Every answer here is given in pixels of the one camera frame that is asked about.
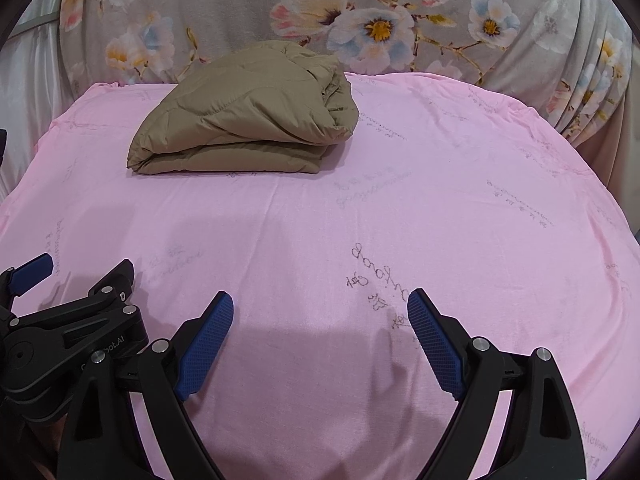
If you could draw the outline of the person's left hand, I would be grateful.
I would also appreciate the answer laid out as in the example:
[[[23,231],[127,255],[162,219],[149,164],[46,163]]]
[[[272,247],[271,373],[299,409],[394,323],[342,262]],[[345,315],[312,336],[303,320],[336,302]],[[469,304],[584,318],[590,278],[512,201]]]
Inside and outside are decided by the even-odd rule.
[[[58,474],[58,453],[60,452],[66,416],[50,424],[28,426],[32,432],[32,462],[43,475],[43,478],[55,480]]]

